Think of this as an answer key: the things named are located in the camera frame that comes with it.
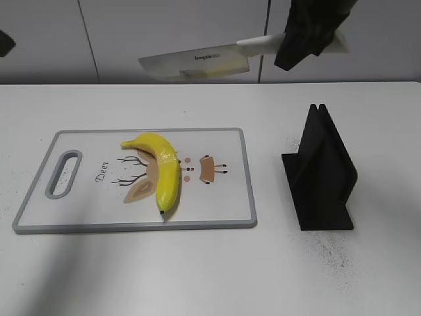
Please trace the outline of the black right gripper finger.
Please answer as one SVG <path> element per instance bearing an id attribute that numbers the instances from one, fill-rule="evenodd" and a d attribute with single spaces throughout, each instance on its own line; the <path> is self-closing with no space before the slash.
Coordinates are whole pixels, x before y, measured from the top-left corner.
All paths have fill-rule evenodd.
<path id="1" fill-rule="evenodd" d="M 283 70 L 291 70 L 308 55 L 312 37 L 312 1 L 291 1 L 284 40 L 278 49 L 274 65 Z"/>

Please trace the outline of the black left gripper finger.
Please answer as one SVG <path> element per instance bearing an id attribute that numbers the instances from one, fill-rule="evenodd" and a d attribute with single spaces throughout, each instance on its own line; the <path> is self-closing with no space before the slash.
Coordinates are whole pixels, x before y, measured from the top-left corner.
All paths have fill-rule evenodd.
<path id="1" fill-rule="evenodd" d="M 16 42 L 4 31 L 0 30 L 0 57 L 7 56 L 16 46 Z"/>
<path id="2" fill-rule="evenodd" d="M 347 19 L 357 1 L 313 1 L 311 18 L 311 54 L 348 53 L 345 36 L 338 28 Z"/>

